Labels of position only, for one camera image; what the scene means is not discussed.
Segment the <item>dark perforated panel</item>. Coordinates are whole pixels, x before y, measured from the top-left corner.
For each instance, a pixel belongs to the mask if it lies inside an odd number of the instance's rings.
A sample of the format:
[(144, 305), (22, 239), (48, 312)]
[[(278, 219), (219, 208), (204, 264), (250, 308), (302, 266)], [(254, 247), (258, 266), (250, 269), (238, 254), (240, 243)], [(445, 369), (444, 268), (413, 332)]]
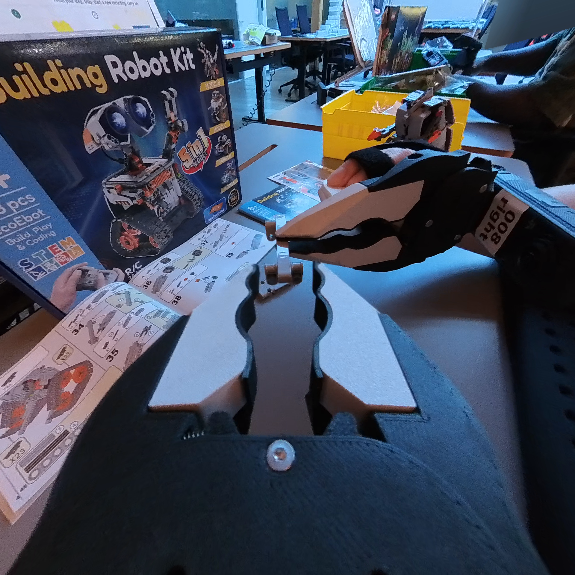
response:
[(574, 303), (500, 280), (531, 534), (550, 572), (574, 574)]

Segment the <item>white red printed leaflet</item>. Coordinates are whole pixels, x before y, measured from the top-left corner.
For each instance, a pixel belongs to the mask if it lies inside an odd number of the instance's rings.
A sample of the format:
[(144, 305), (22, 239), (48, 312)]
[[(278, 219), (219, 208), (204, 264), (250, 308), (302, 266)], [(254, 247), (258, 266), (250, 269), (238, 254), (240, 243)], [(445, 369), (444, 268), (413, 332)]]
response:
[(319, 202), (319, 189), (332, 172), (333, 170), (320, 164), (305, 161), (268, 176), (268, 179), (277, 184), (288, 186)]

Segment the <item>clear plastic parts bag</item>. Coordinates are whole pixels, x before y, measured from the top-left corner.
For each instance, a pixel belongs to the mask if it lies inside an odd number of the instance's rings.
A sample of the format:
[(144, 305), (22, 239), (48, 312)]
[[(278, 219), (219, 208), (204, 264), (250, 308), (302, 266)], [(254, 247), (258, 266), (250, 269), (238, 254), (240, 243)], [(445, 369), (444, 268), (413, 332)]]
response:
[(448, 64), (443, 66), (414, 69), (398, 74), (375, 76), (370, 90), (411, 93), (415, 90), (433, 89), (435, 94), (463, 97), (472, 81), (461, 79), (451, 73)]

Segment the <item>light wooden office desk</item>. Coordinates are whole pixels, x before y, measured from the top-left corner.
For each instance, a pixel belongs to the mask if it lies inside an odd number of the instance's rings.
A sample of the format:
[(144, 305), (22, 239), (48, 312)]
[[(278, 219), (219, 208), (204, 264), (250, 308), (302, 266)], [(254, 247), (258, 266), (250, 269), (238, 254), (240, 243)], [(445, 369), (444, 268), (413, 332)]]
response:
[(263, 68), (279, 64), (281, 51), (290, 48), (290, 42), (278, 42), (272, 45), (255, 46), (242, 41), (235, 41), (234, 48), (225, 48), (226, 70), (231, 74), (255, 70), (257, 119), (244, 117), (245, 122), (265, 123)]

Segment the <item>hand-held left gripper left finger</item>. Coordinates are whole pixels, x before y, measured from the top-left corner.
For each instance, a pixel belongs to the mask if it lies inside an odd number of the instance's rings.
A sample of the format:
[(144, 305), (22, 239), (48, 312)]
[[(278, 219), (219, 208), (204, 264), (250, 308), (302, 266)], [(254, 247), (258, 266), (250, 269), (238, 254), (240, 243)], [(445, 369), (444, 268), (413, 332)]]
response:
[(256, 368), (248, 335), (256, 319), (259, 268), (248, 264), (190, 315), (160, 377), (149, 407), (194, 411), (204, 420), (226, 412), (249, 423), (256, 394)]

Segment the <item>white printed instruction sheet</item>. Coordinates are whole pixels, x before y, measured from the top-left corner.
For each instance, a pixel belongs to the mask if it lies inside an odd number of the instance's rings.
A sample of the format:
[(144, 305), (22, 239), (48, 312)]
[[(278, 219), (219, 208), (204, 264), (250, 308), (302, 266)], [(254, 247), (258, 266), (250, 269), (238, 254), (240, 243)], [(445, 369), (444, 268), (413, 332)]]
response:
[(1, 1), (1, 34), (163, 27), (154, 1)]

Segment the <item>white printed board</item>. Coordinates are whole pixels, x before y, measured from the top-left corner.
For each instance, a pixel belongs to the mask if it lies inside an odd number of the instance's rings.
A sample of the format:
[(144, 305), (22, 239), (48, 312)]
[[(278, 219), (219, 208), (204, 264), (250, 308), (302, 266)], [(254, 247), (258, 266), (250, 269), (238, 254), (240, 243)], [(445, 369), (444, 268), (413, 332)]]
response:
[(343, 1), (343, 13), (349, 30), (354, 57), (360, 68), (373, 63), (378, 33), (370, 1)]

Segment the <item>long wooden office desk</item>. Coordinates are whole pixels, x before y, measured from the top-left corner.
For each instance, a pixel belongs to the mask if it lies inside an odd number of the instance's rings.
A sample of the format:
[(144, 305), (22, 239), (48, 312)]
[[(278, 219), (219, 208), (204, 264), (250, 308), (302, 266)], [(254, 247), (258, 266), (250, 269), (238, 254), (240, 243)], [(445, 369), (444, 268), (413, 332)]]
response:
[(290, 43), (287, 65), (297, 70), (293, 90), (298, 90), (298, 99), (306, 97), (306, 67), (317, 58), (322, 58), (321, 82), (325, 85), (331, 83), (334, 71), (346, 72), (349, 67), (355, 66), (355, 59), (351, 52), (349, 34), (321, 37), (316, 34), (302, 36), (282, 37)]

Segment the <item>grey toy beam assembly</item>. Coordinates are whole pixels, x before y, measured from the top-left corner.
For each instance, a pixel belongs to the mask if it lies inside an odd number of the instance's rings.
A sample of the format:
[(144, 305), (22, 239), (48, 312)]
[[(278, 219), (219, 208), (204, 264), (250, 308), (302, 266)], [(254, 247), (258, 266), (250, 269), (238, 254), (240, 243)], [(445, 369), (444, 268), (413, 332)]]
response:
[(276, 234), (286, 224), (283, 214), (277, 214), (265, 222), (266, 236), (275, 242), (276, 259), (273, 263), (260, 266), (259, 297), (266, 299), (281, 288), (298, 284), (303, 279), (304, 266), (301, 262), (291, 262), (287, 243), (278, 243)]

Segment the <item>green plastic bin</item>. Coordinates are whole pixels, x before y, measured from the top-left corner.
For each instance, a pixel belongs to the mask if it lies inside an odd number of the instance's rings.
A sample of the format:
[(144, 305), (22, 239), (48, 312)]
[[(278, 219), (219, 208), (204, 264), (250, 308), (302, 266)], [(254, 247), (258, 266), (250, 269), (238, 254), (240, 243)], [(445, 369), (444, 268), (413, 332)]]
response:
[(434, 94), (446, 97), (466, 97), (471, 82), (458, 80), (451, 74), (433, 71), (427, 74), (399, 74), (398, 76), (375, 76), (363, 83), (360, 92), (366, 90), (409, 94), (432, 89)]

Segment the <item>person's right forearm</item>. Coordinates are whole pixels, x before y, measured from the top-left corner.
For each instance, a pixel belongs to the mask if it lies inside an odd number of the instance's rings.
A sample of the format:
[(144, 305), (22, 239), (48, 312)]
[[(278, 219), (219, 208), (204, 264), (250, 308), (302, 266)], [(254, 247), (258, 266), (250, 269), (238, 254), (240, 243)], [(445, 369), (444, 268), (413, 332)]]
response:
[(554, 197), (556, 200), (570, 207), (571, 209), (575, 209), (575, 184), (565, 184), (542, 188), (542, 191), (551, 197)]

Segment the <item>grey orange toy model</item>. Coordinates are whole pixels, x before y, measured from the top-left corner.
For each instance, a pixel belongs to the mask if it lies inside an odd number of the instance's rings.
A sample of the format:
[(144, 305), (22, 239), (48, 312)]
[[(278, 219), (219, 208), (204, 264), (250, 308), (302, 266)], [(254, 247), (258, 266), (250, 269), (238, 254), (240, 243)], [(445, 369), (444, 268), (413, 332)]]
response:
[(436, 96), (433, 89), (416, 90), (408, 94), (396, 111), (395, 123), (386, 128), (374, 128), (368, 141), (418, 141), (449, 151), (455, 123), (450, 98)]

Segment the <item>white instruction booklet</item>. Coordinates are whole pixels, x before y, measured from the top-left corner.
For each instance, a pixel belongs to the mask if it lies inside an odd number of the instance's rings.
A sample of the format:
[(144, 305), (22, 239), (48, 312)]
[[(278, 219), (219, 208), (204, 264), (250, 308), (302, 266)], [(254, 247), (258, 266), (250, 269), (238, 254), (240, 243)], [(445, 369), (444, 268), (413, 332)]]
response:
[(1, 511), (15, 523), (59, 472), (118, 377), (275, 244), (218, 219), (139, 271), (89, 295), (1, 376)]

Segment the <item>blue robot kit box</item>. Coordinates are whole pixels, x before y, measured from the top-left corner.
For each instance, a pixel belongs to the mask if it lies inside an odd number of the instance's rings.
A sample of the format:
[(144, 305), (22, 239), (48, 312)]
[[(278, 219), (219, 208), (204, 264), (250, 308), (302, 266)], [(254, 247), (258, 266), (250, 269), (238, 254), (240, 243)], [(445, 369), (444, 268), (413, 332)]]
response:
[(219, 31), (1, 41), (1, 275), (67, 313), (239, 205)]

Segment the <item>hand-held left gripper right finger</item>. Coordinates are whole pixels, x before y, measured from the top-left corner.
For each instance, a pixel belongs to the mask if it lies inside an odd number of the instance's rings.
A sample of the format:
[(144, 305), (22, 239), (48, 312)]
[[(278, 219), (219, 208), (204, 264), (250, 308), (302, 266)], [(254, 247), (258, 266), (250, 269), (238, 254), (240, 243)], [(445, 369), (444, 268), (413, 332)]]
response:
[(340, 412), (364, 422), (373, 413), (417, 413), (383, 315), (323, 264), (313, 266), (314, 320), (308, 411), (312, 423)]

